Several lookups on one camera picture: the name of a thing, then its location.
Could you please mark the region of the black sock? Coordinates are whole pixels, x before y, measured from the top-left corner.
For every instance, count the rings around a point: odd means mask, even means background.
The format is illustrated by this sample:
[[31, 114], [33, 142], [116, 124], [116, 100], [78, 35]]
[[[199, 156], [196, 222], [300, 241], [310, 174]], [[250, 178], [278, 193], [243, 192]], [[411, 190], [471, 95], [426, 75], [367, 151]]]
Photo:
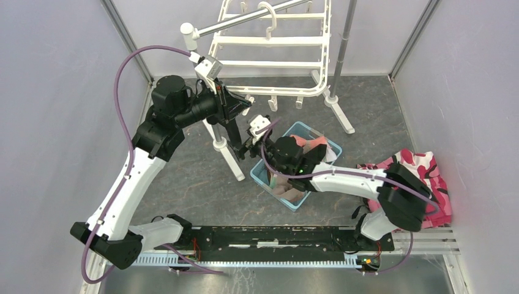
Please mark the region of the black sock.
[[226, 132], [228, 134], [231, 148], [236, 156], [237, 160], [244, 160], [245, 153], [247, 152], [247, 148], [243, 145], [241, 140], [241, 133], [238, 128], [237, 122], [235, 119], [231, 119], [225, 125]]
[[306, 152], [303, 156], [306, 164], [319, 164], [326, 158], [328, 146], [326, 144], [319, 144]]

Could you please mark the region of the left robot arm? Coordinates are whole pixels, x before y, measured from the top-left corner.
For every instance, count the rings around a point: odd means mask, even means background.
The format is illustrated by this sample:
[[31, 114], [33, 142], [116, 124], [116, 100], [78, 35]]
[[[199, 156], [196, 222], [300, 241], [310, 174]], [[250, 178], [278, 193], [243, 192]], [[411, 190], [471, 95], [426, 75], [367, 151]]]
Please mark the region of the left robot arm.
[[99, 209], [76, 222], [71, 235], [124, 270], [143, 252], [164, 244], [186, 249], [192, 243], [189, 223], [180, 217], [132, 226], [133, 214], [153, 179], [184, 141], [184, 128], [200, 121], [223, 126], [234, 149], [241, 147], [236, 116], [251, 106], [219, 80], [187, 86], [177, 75], [162, 77], [151, 93], [152, 106], [134, 135], [129, 156]]

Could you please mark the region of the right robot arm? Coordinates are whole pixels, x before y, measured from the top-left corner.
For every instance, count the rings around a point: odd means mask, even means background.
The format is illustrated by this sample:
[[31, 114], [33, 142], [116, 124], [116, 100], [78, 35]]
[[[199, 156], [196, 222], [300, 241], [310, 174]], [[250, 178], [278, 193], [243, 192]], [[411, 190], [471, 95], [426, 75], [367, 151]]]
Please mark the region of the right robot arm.
[[261, 156], [272, 174], [286, 178], [299, 191], [339, 192], [378, 203], [379, 209], [364, 216], [353, 234], [355, 245], [362, 250], [371, 249], [397, 229], [419, 232], [429, 214], [427, 206], [439, 210], [430, 189], [403, 165], [372, 170], [337, 167], [324, 161], [326, 151], [327, 145], [320, 144], [304, 152], [294, 137], [276, 141], [251, 137], [237, 155], [240, 159], [246, 152]]

